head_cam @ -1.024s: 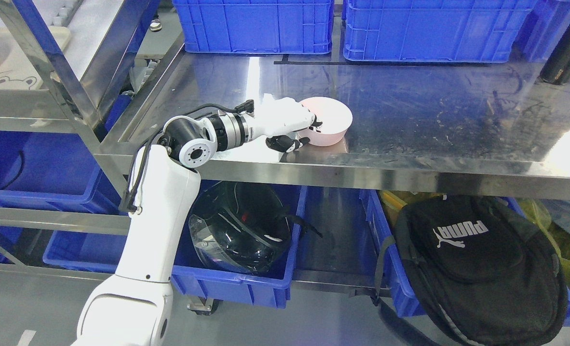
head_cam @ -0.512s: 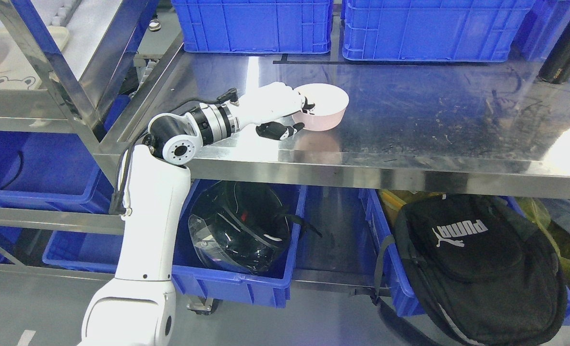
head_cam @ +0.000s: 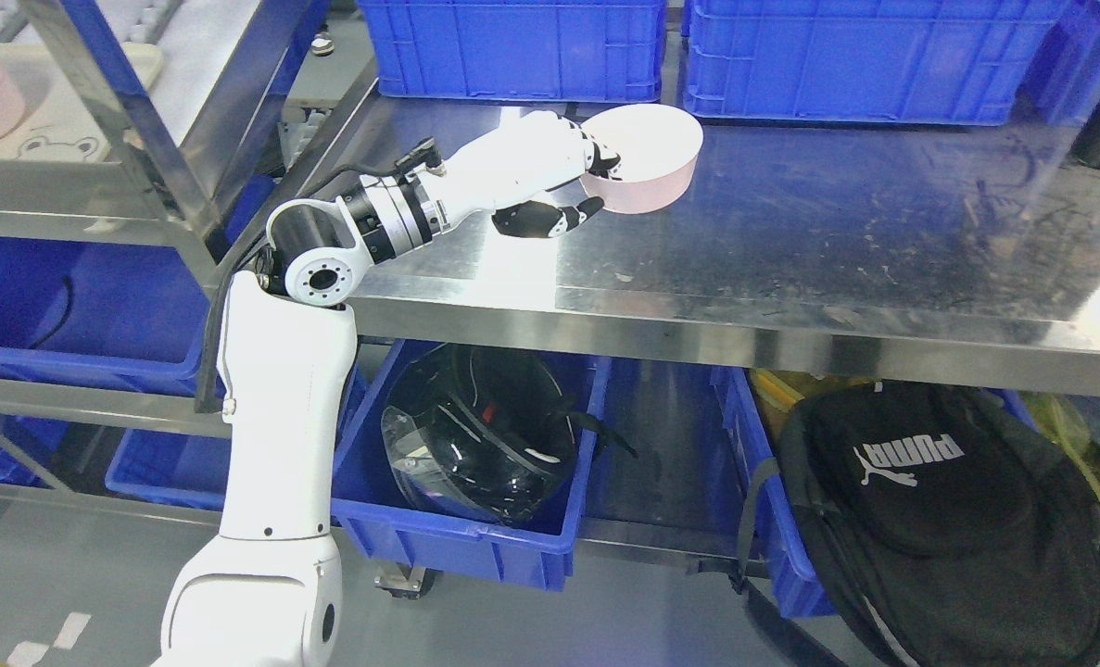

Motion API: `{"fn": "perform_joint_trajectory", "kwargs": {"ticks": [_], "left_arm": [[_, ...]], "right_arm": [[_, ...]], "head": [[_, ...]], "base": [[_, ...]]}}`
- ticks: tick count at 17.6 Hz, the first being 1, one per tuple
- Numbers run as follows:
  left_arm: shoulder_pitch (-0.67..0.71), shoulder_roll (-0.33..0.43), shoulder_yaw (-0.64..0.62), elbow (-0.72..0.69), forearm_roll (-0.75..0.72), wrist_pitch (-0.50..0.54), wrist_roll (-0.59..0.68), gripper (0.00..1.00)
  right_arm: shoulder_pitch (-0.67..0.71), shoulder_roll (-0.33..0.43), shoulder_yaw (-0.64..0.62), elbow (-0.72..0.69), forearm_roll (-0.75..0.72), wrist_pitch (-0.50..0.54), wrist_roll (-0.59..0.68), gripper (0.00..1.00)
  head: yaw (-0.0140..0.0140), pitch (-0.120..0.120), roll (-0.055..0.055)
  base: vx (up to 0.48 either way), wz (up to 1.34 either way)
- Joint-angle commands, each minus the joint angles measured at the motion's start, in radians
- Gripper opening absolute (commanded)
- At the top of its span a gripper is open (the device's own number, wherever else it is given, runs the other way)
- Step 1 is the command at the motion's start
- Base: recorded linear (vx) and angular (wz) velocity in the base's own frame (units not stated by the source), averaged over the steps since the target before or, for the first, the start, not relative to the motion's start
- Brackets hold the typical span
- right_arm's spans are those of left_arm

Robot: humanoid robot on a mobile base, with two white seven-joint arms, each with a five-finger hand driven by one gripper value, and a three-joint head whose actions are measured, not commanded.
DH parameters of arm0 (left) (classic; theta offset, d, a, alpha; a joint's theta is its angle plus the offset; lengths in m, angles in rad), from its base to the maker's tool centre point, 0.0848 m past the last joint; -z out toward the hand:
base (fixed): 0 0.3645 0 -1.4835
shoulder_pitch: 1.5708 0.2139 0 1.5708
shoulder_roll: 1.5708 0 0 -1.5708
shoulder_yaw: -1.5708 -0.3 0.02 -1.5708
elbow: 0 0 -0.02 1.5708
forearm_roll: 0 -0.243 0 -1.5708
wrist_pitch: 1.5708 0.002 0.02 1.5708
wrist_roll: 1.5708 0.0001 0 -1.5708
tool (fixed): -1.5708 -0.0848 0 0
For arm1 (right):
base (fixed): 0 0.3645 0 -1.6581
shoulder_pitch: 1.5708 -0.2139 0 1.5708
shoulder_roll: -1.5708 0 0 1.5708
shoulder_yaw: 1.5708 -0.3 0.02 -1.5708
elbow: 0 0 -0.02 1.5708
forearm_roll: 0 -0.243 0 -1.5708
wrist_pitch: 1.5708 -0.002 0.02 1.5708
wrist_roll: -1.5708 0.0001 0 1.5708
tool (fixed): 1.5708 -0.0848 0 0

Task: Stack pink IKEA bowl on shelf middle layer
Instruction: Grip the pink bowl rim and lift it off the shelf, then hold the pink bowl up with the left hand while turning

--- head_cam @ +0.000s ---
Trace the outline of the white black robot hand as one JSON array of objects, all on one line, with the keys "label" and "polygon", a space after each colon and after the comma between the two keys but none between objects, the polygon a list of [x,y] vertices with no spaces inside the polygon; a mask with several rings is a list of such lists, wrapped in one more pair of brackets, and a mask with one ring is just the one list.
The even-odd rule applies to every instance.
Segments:
[{"label": "white black robot hand", "polygon": [[439,208],[444,231],[479,211],[490,212],[496,231],[517,239],[554,239],[574,231],[604,207],[600,195],[574,206],[541,201],[546,193],[584,176],[610,177],[622,157],[582,125],[537,110],[503,122],[415,176]]}]

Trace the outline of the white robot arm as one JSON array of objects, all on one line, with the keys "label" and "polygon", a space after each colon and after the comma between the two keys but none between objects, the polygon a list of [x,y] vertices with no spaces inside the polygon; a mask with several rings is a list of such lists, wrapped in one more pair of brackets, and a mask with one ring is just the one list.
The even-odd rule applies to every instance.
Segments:
[{"label": "white robot arm", "polygon": [[160,666],[324,666],[343,600],[331,535],[336,426],[358,350],[346,299],[369,269],[446,231],[418,189],[425,139],[358,189],[275,207],[229,278],[219,328],[232,453],[221,524],[183,566]]}]

